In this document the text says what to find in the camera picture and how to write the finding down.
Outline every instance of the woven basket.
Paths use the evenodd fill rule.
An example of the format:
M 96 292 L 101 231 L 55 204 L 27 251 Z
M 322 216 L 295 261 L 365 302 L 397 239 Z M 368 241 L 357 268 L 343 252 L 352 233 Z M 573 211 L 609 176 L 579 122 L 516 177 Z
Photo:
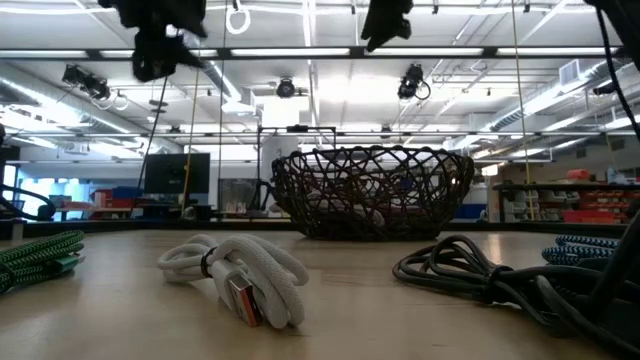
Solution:
M 300 231 L 340 240 L 433 239 L 469 192 L 473 160 L 427 147 L 295 151 L 274 197 Z

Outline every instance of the monitor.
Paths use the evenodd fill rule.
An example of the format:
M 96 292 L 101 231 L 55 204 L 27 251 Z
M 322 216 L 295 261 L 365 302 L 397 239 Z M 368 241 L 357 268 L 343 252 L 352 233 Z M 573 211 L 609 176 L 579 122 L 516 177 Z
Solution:
M 190 194 L 209 193 L 210 154 L 191 154 L 189 170 Z M 182 194 L 186 175 L 187 154 L 149 155 L 144 177 L 147 194 Z

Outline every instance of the wooden table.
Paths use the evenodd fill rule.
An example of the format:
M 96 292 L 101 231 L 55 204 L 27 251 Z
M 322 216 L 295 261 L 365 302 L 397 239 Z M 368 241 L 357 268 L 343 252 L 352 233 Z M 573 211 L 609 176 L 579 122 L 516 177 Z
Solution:
M 88 235 L 86 261 L 73 275 L 0 297 L 2 359 L 610 359 L 581 338 L 548 336 L 513 307 L 396 282 L 393 264 L 425 242 L 314 241 L 296 232 L 256 232 L 300 259 L 310 281 L 300 289 L 306 320 L 298 328 L 249 328 L 218 302 L 211 280 L 163 280 L 157 258 L 193 234 Z M 230 233 L 210 234 L 221 240 Z M 543 264 L 540 250 L 554 239 L 466 235 L 493 261 L 513 267 Z

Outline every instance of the ceiling-mounted camera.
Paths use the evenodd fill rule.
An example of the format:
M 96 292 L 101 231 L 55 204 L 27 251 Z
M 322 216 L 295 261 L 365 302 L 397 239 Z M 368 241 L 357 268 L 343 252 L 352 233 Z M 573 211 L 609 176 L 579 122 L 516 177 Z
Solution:
M 382 125 L 382 128 L 380 128 L 380 132 L 381 133 L 386 133 L 386 132 L 393 132 L 393 130 L 391 130 L 391 125 Z M 382 140 L 388 140 L 391 139 L 391 135 L 380 135 L 380 139 Z
M 77 87 L 90 98 L 104 101 L 111 97 L 111 90 L 107 80 L 79 68 L 77 65 L 67 65 L 62 75 L 62 81 L 69 86 Z
M 280 79 L 280 84 L 276 88 L 276 95 L 281 99 L 288 99 L 296 94 L 296 87 L 293 86 L 293 80 L 289 78 Z
M 419 97 L 417 93 L 422 86 L 427 88 L 428 93 L 424 97 Z M 431 87 L 424 81 L 424 72 L 420 64 L 411 64 L 409 66 L 409 70 L 400 80 L 400 87 L 398 88 L 400 100 L 409 100 L 414 96 L 419 100 L 426 100 L 431 96 Z

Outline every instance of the black cable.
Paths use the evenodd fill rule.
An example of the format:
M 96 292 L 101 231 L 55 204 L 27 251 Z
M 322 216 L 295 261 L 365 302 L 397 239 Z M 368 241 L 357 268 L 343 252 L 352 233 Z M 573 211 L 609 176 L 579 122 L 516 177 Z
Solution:
M 8 211 L 10 211 L 13 216 L 15 217 L 22 217 L 25 219 L 29 219 L 29 220 L 35 220 L 35 221 L 48 221 L 51 220 L 51 218 L 53 217 L 53 215 L 56 213 L 56 207 L 53 204 L 53 202 L 51 202 L 51 200 L 47 197 L 44 197 L 40 194 L 36 194 L 34 192 L 31 191 L 27 191 L 24 189 L 20 189 L 20 188 L 16 188 L 16 187 L 12 187 L 9 185 L 0 185 L 0 191 L 4 192 L 4 191 L 13 191 L 16 194 L 23 194 L 23 195 L 27 195 L 27 196 L 31 196 L 34 197 L 38 200 L 42 200 L 46 206 L 46 211 L 40 213 L 38 212 L 37 215 L 31 215 L 28 214 L 24 211 L 22 211 L 21 209 L 18 209 L 15 205 L 13 205 L 12 202 L 10 202 L 9 200 L 5 199 L 4 196 L 0 197 L 0 205 L 4 206 L 4 208 Z
M 418 99 L 420 101 L 425 101 L 425 100 L 427 100 L 427 99 L 429 99 L 431 97 L 431 86 L 429 86 L 429 84 L 427 84 L 427 82 L 424 81 L 424 80 L 422 81 L 422 84 L 427 87 L 427 90 L 429 90 L 429 92 L 427 93 L 427 96 L 420 97 L 420 96 L 418 96 L 418 92 L 417 91 L 416 91 L 416 94 L 414 96 L 416 97 L 416 99 Z
M 602 33 L 602 40 L 604 42 L 604 51 L 607 57 L 607 66 L 609 68 L 609 72 L 611 73 L 611 82 L 613 83 L 614 88 L 616 89 L 616 93 L 618 94 L 618 98 L 620 99 L 620 103 L 622 104 L 622 108 L 624 109 L 625 114 L 631 121 L 633 130 L 636 133 L 636 138 L 638 142 L 640 142 L 640 126 L 636 122 L 636 118 L 631 111 L 631 107 L 629 107 L 629 103 L 622 92 L 622 88 L 620 87 L 620 82 L 618 81 L 618 76 L 616 75 L 616 69 L 613 66 L 613 55 L 611 54 L 611 44 L 609 42 L 609 34 L 607 32 L 607 26 L 604 22 L 604 16 L 602 15 L 603 11 L 600 7 L 596 8 L 596 14 L 598 15 L 598 23 L 600 25 L 600 32 Z
M 162 109 L 162 101 L 164 100 L 164 92 L 167 89 L 168 76 L 165 76 L 164 83 L 162 84 L 162 92 L 160 93 L 160 101 L 158 101 L 158 109 L 156 111 L 156 118 L 153 121 L 153 128 L 151 129 L 151 135 L 149 135 L 149 143 L 147 144 L 147 150 L 142 158 L 142 167 L 140 167 L 140 176 L 138 176 L 138 185 L 136 186 L 136 192 L 133 194 L 133 203 L 131 204 L 131 210 L 129 216 L 133 218 L 133 209 L 136 207 L 138 200 L 138 193 L 140 192 L 140 186 L 142 186 L 142 176 L 144 175 L 144 168 L 147 165 L 147 157 L 149 156 L 149 149 L 151 149 L 151 143 L 153 142 L 153 135 L 156 133 L 156 127 L 158 126 L 158 119 L 160 118 L 160 110 Z
M 517 304 L 552 336 L 577 332 L 623 358 L 640 356 L 640 349 L 586 320 L 582 312 L 588 308 L 588 294 L 603 278 L 600 271 L 560 265 L 513 270 L 492 263 L 471 240 L 454 235 L 400 260 L 393 276 L 486 304 Z M 640 286 L 625 281 L 617 299 L 640 305 Z

